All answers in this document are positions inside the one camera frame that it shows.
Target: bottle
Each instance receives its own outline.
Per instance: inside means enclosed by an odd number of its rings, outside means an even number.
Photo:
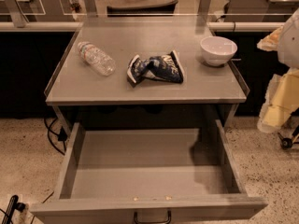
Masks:
[[[115,61],[94,44],[83,41],[78,43],[78,52],[96,72],[109,76],[116,68]]]

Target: speckled floor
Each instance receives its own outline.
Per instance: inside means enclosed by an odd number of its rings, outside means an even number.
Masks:
[[[200,223],[298,223],[299,147],[281,149],[278,135],[259,132],[256,121],[254,117],[236,117],[226,135],[248,195],[265,197],[268,206],[250,220]],[[298,123],[299,118],[291,118],[280,132],[292,137]],[[55,187],[63,160],[49,143],[43,119],[0,119],[0,147],[0,208],[6,210],[14,194],[29,207],[43,202]],[[16,211],[13,223],[29,224],[32,218],[30,213]]]

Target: open drawer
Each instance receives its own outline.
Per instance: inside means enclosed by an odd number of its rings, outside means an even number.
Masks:
[[[251,218],[264,207],[239,181],[214,105],[199,127],[86,131],[75,123],[44,223],[179,223]]]

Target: bowl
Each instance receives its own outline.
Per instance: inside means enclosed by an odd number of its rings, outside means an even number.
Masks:
[[[237,51],[237,45],[234,41],[221,36],[203,38],[200,47],[203,58],[212,66],[227,63]]]

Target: black handle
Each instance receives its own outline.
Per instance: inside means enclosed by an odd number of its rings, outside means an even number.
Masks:
[[[171,211],[167,211],[168,219],[166,221],[158,222],[140,222],[138,221],[138,213],[134,212],[134,222],[135,224],[169,224],[171,222]]]

